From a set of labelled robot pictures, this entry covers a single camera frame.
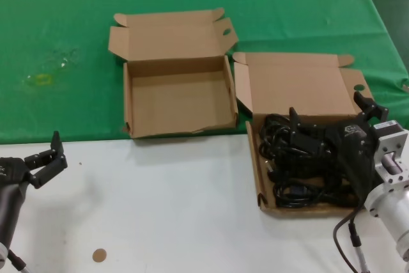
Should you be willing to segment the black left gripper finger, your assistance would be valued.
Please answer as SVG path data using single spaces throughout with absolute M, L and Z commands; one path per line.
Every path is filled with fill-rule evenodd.
M 29 173 L 28 182 L 40 189 L 68 167 L 63 144 L 58 131 L 54 131 L 50 150 L 28 156 L 24 163 L 30 171 L 40 169 L 35 174 Z

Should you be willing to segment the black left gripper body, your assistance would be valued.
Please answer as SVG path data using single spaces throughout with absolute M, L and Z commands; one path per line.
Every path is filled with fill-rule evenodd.
M 26 158 L 1 158 L 1 243 L 10 247 L 26 199 L 30 167 Z

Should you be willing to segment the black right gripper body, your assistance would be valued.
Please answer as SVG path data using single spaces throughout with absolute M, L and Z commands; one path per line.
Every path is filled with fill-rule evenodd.
M 360 201 L 373 190 L 373 145 L 368 133 L 357 123 L 341 121 L 325 129 L 325 141 Z

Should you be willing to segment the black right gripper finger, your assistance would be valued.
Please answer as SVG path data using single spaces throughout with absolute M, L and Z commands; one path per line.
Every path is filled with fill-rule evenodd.
M 374 125 L 387 121 L 389 110 L 377 104 L 372 98 L 365 97 L 361 92 L 356 91 L 353 100 L 361 110 L 353 119 L 358 125 Z
M 309 155 L 324 155 L 330 150 L 326 141 L 327 126 L 315 116 L 298 114 L 289 109 L 290 146 Z

